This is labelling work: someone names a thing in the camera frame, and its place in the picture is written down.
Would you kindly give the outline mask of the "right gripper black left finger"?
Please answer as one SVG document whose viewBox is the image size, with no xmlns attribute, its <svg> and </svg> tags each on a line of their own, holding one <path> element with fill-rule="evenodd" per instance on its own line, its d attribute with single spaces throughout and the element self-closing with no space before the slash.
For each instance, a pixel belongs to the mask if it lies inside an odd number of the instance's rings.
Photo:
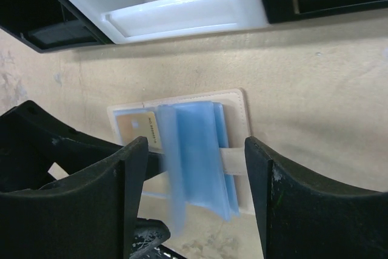
<svg viewBox="0 0 388 259">
<path fill-rule="evenodd" d="M 146 175 L 148 142 L 39 190 L 1 194 L 2 258 L 128 258 Z"/>
</svg>

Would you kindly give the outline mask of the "gold card with black stripe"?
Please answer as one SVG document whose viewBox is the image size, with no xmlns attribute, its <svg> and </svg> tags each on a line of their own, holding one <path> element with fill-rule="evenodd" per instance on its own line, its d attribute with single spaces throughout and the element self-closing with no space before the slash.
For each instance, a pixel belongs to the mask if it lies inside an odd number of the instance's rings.
<svg viewBox="0 0 388 259">
<path fill-rule="evenodd" d="M 132 142 L 139 136 L 146 137 L 149 147 L 162 151 L 162 144 L 154 112 L 133 112 L 116 117 L 119 135 L 123 144 Z"/>
</svg>

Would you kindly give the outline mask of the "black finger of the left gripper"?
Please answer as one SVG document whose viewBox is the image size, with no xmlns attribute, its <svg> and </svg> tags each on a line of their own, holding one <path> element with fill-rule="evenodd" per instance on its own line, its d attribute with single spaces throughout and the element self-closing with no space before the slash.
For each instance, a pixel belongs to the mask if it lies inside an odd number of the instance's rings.
<svg viewBox="0 0 388 259">
<path fill-rule="evenodd" d="M 139 147 L 122 147 L 78 132 L 33 101 L 1 116 L 1 192 L 122 192 L 125 171 L 136 191 L 162 172 L 161 156 L 150 152 L 147 170 Z"/>
<path fill-rule="evenodd" d="M 169 238 L 169 228 L 162 221 L 138 218 L 133 235 L 130 259 L 166 258 L 160 245 Z"/>
</svg>

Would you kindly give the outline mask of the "beige card holder wallet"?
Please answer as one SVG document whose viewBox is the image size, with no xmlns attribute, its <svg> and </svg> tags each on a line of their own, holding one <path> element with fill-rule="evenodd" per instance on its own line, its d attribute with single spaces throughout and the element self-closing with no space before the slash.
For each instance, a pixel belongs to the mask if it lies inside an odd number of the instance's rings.
<svg viewBox="0 0 388 259">
<path fill-rule="evenodd" d="M 244 141 L 250 135 L 241 89 L 110 106 L 107 114 L 120 145 L 116 117 L 154 112 L 162 151 L 162 172 L 146 184 L 144 194 L 170 203 L 170 225 L 180 233 L 186 207 L 203 207 L 223 220 L 254 214 L 247 177 Z"/>
</svg>

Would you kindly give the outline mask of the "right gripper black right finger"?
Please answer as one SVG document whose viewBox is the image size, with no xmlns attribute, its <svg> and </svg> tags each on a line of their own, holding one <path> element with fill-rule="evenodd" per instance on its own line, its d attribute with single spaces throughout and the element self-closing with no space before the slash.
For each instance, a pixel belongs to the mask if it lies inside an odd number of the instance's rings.
<svg viewBox="0 0 388 259">
<path fill-rule="evenodd" d="M 386 258 L 387 194 L 314 172 L 257 138 L 245 161 L 264 258 Z"/>
</svg>

